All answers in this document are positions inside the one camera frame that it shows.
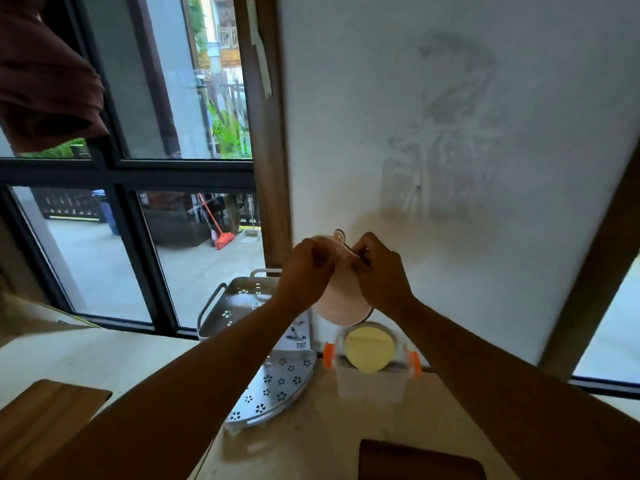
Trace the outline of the white paper leaflet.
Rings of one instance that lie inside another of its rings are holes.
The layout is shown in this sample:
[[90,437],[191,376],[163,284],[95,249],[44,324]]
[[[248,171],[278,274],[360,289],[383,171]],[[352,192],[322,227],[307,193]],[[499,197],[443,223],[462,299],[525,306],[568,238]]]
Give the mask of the white paper leaflet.
[[311,350],[309,320],[308,311],[293,320],[283,336],[283,345],[286,350]]

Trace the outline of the person's right hand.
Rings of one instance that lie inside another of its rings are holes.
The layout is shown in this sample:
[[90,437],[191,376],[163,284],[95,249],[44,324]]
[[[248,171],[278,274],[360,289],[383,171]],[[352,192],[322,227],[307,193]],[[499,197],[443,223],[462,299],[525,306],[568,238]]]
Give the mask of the person's right hand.
[[398,253],[395,278],[359,281],[359,284],[368,304],[398,325],[402,325],[406,320],[407,313],[416,301]]

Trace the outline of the dark brown wooden board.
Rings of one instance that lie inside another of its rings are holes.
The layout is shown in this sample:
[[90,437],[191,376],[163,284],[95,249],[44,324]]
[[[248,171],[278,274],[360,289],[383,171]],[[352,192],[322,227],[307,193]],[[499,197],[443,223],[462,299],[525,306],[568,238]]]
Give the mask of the dark brown wooden board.
[[486,480],[486,473],[475,459],[363,439],[358,480]]

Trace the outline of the maroon cloth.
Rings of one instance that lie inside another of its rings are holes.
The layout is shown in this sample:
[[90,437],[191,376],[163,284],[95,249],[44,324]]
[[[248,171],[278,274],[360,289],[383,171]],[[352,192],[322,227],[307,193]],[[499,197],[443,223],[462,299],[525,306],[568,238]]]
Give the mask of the maroon cloth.
[[94,67],[43,18],[47,0],[0,0],[0,128],[14,153],[109,136]]

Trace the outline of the clear holder with orange clips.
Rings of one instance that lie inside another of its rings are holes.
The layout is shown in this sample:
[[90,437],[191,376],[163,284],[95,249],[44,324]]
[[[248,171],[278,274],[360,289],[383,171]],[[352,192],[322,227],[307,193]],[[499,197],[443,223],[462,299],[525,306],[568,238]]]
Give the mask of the clear holder with orange clips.
[[342,343],[342,338],[325,343],[323,364],[335,373],[338,395],[343,398],[398,403],[404,397],[409,382],[422,373],[418,352],[411,350],[404,342],[398,345],[403,360],[393,360],[374,373],[362,372],[352,365],[342,349]]

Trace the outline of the round yellow adhesive disc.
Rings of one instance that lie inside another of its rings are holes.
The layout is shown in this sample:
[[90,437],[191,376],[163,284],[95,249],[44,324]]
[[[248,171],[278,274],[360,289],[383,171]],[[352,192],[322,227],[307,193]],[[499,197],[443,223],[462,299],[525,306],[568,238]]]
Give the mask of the round yellow adhesive disc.
[[366,374],[382,371],[396,355],[396,342],[390,332],[373,325],[348,332],[342,347],[350,364]]

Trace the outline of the person's right forearm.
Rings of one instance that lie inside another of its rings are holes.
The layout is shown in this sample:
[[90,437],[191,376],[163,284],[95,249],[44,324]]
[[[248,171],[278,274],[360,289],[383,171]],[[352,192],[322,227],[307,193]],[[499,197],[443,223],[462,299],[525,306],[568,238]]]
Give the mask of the person's right forearm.
[[412,296],[388,315],[520,480],[640,480],[640,422]]

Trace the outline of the brown wooden post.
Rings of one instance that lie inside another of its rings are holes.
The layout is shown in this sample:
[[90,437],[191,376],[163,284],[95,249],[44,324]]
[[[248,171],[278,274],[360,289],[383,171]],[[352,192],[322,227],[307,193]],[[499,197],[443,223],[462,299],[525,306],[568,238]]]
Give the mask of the brown wooden post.
[[260,35],[266,47],[273,96],[265,99],[255,49],[250,42],[246,0],[233,0],[253,170],[267,268],[281,268],[292,250],[289,165],[286,149],[284,76],[278,0],[255,0]]

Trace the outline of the light wooden cutting board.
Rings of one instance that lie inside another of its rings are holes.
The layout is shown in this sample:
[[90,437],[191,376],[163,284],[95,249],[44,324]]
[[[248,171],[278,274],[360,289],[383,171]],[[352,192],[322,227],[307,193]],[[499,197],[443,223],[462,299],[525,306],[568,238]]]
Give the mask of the light wooden cutting board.
[[0,480],[25,480],[89,423],[113,393],[39,379],[0,409]]

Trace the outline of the person's left forearm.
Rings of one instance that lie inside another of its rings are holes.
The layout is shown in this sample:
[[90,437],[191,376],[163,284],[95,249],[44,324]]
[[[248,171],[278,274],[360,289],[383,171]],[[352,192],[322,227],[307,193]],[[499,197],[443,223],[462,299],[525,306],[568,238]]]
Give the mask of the person's left forearm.
[[126,392],[29,480],[186,480],[277,341],[315,301],[274,294]]

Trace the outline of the black window frame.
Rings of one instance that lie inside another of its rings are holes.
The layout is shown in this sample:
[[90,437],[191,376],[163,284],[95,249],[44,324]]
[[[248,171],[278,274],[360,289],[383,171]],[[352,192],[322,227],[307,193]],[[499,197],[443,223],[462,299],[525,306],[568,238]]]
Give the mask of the black window frame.
[[[233,0],[47,0],[98,72],[109,136],[14,153],[0,212],[46,299],[104,328],[196,338],[221,282],[264,263]],[[235,239],[213,246],[214,225]]]

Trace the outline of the brown slanted wooden beam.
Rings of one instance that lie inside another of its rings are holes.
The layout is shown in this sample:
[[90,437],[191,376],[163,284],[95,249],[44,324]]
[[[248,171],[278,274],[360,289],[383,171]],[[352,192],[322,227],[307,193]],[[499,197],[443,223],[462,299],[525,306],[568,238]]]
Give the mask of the brown slanted wooden beam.
[[568,382],[640,250],[640,137],[538,361]]

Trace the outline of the cardboard box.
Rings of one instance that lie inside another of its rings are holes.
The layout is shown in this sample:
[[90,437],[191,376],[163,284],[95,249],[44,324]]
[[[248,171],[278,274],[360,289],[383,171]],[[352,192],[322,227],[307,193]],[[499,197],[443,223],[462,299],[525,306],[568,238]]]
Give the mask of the cardboard box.
[[55,307],[0,292],[0,348],[22,336],[101,329]]

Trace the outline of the grey perforated metal corner shelf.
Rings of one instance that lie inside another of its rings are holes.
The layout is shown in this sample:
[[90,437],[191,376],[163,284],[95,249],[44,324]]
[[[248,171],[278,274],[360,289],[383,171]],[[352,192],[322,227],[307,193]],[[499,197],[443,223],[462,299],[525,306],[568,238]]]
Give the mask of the grey perforated metal corner shelf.
[[265,304],[272,297],[281,272],[281,269],[255,269],[249,276],[221,283],[198,315],[198,340],[219,334]]
[[313,350],[273,351],[229,412],[223,427],[237,434],[283,413],[308,386],[316,359]]

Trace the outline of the white tape strip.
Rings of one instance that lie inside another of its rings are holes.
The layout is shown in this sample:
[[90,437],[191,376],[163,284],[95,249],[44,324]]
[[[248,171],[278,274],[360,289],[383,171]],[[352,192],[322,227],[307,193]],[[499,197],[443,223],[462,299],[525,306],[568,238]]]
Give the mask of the white tape strip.
[[259,19],[257,13],[257,3],[255,0],[246,0],[246,8],[249,22],[250,42],[257,55],[260,78],[265,99],[273,96],[273,87],[266,55],[266,47],[260,35]]

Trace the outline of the person's left hand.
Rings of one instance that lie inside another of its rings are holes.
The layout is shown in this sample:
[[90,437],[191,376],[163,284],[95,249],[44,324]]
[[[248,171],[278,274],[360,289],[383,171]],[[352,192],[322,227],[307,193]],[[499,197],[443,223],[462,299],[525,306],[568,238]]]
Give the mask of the person's left hand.
[[332,275],[337,254],[326,240],[307,238],[288,257],[271,299],[277,311],[293,318],[320,300]]

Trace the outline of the red broom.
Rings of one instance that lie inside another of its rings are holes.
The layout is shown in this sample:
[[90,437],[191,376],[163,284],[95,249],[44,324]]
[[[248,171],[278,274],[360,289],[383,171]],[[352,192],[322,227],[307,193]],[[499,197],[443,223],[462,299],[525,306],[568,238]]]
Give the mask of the red broom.
[[233,242],[233,240],[235,239],[235,234],[233,234],[232,232],[222,231],[211,209],[209,208],[207,202],[205,201],[202,193],[197,193],[197,196],[200,203],[202,204],[202,207],[206,210],[206,212],[208,213],[211,219],[212,224],[214,225],[214,228],[211,229],[213,246],[217,250],[222,250],[224,249],[224,247],[226,247],[231,242]]

